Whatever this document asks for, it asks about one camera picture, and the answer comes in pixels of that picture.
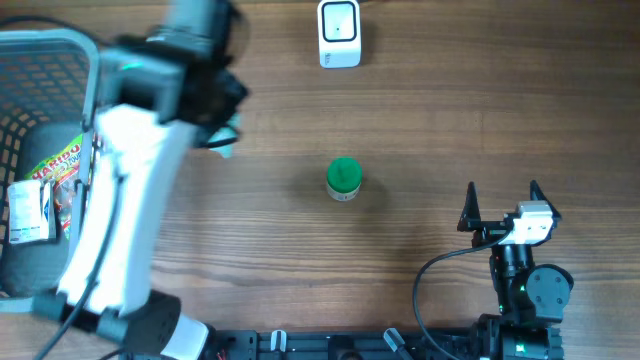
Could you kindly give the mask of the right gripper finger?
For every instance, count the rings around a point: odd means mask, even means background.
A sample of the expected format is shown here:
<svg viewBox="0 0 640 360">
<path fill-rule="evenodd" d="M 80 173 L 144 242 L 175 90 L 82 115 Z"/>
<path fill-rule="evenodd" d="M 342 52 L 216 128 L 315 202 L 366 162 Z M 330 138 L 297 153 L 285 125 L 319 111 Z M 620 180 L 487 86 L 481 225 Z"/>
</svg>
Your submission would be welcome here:
<svg viewBox="0 0 640 360">
<path fill-rule="evenodd" d="M 531 180 L 530 181 L 529 193 L 530 193 L 530 199 L 531 200 L 534 200 L 534 201 L 545 201 L 546 202 L 546 204 L 549 206 L 549 208 L 550 208 L 550 210 L 552 212 L 552 219 L 554 221 L 561 221 L 562 220 L 562 215 L 554 207 L 552 202 L 550 200 L 548 200 L 547 197 L 544 195 L 544 192 L 542 191 L 541 187 L 539 186 L 539 184 L 538 184 L 538 182 L 536 180 Z"/>
<path fill-rule="evenodd" d="M 457 230 L 459 232 L 473 232 L 483 228 L 481 220 L 477 192 L 474 182 L 467 186 L 465 204 L 463 206 Z"/>
</svg>

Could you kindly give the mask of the green lid spice jar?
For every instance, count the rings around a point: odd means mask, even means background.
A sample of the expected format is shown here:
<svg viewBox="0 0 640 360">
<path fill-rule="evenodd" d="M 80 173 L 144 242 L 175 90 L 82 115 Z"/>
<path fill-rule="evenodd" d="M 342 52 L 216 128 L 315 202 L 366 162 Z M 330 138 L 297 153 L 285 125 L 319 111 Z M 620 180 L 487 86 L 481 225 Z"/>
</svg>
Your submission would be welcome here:
<svg viewBox="0 0 640 360">
<path fill-rule="evenodd" d="M 363 180 L 361 165 L 351 157 L 335 158 L 326 173 L 328 194 L 337 201 L 350 201 L 359 193 Z"/>
</svg>

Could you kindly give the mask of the teal wet wipes pack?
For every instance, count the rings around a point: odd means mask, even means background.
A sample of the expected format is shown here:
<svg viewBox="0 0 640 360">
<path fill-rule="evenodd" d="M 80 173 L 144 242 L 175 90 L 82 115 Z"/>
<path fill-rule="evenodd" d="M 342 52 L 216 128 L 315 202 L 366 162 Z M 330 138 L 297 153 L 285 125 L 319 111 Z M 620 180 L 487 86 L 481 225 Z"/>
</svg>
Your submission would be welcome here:
<svg viewBox="0 0 640 360">
<path fill-rule="evenodd" d="M 217 152 L 223 158 L 230 158 L 233 154 L 233 146 L 239 141 L 242 117 L 234 114 L 229 121 L 221 127 L 207 142 L 208 149 Z"/>
</svg>

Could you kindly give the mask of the Haribo candy bag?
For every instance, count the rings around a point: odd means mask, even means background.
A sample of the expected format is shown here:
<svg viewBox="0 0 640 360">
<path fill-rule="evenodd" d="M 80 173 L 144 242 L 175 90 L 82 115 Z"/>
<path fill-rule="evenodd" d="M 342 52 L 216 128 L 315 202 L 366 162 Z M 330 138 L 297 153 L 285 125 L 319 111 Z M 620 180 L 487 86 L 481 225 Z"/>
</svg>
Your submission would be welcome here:
<svg viewBox="0 0 640 360">
<path fill-rule="evenodd" d="M 70 239 L 72 205 L 76 195 L 75 182 L 78 179 L 81 157 L 82 135 L 76 136 L 63 150 L 42 161 L 28 172 L 24 178 L 54 182 L 53 201 L 56 220 L 61 225 L 61 233 Z"/>
</svg>

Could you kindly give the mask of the white paper box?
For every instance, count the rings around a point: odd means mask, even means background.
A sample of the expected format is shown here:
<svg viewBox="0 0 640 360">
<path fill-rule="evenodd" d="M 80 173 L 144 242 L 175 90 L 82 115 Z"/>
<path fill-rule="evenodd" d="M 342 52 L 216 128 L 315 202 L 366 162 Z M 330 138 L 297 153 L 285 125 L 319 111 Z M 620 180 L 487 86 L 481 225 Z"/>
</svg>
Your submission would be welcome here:
<svg viewBox="0 0 640 360">
<path fill-rule="evenodd" d="M 9 195 L 9 242 L 53 241 L 57 236 L 53 184 L 40 180 L 13 183 Z"/>
</svg>

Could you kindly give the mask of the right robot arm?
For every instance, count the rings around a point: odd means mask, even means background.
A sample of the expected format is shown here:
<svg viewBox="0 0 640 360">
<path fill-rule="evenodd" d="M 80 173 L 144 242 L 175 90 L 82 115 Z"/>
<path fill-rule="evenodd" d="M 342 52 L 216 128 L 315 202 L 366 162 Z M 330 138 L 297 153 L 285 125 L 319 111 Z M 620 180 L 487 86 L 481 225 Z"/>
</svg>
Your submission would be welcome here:
<svg viewBox="0 0 640 360">
<path fill-rule="evenodd" d="M 474 250 L 489 249 L 490 275 L 499 313 L 484 314 L 471 327 L 470 359 L 562 360 L 557 327 L 563 320 L 574 279 L 553 264 L 538 265 L 533 249 L 549 241 L 562 219 L 536 181 L 530 199 L 501 220 L 481 218 L 476 187 L 470 183 L 457 226 L 473 234 Z"/>
</svg>

